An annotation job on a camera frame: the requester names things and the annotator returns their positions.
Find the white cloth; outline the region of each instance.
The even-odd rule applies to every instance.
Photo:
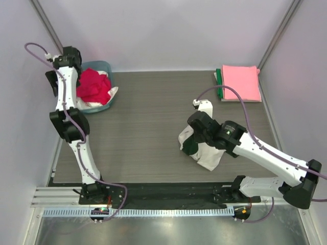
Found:
[[[183,149],[183,143],[193,134],[193,129],[191,126],[187,126],[178,136],[178,141],[180,143],[180,150]],[[194,160],[198,162],[202,167],[212,171],[214,170],[224,154],[225,150],[218,150],[214,147],[207,145],[206,143],[198,144],[198,152],[190,155]]]
[[[109,76],[109,74],[103,70],[98,70],[98,73],[100,75],[106,75],[107,77]],[[111,88],[111,90],[108,91],[108,94],[110,95],[110,100],[107,102],[107,104],[113,99],[117,91],[118,91],[118,87],[113,87]],[[76,106],[80,110],[86,110],[86,109],[100,107],[103,105],[98,102],[84,102],[81,98],[76,97]]]

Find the gray wooden surface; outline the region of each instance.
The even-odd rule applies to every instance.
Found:
[[[215,84],[213,71],[115,73],[119,91],[115,104],[88,115],[90,147],[95,163],[109,182],[232,181],[236,175],[271,177],[273,174],[244,158],[224,154],[210,172],[179,150],[178,134],[195,112],[192,100]],[[234,120],[246,126],[238,102],[220,102],[212,90],[203,99],[214,106],[219,122]],[[254,133],[274,145],[262,103],[246,103]],[[54,182],[80,182],[81,173],[64,142]]]

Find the stack of folded cloth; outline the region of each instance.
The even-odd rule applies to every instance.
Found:
[[[108,73],[88,68],[80,77],[80,86],[76,88],[77,108],[81,110],[104,106],[118,91],[111,87]]]
[[[260,70],[256,66],[223,65],[214,73],[218,85],[226,85],[241,96],[245,102],[261,102],[258,75]],[[221,101],[239,101],[237,96],[227,88],[218,89]]]

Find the white wall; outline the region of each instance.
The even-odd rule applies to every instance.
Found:
[[[284,150],[322,163],[327,174],[327,1],[304,1],[261,72],[264,93]],[[315,198],[327,198],[320,179]],[[327,244],[327,203],[312,213]]]
[[[291,0],[39,0],[63,45],[113,71],[258,65]]]
[[[0,9],[0,244],[15,245],[22,243],[28,207],[36,186],[48,178],[58,138],[49,120],[55,98],[47,68],[24,44],[56,50],[27,0],[1,1]]]

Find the white connector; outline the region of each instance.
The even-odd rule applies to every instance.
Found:
[[[47,53],[44,56],[45,56],[45,59],[48,60],[48,61],[53,60],[52,54],[50,54],[50,53]]]
[[[194,107],[198,107],[199,105],[200,105],[200,101],[198,101],[197,99],[193,100]]]

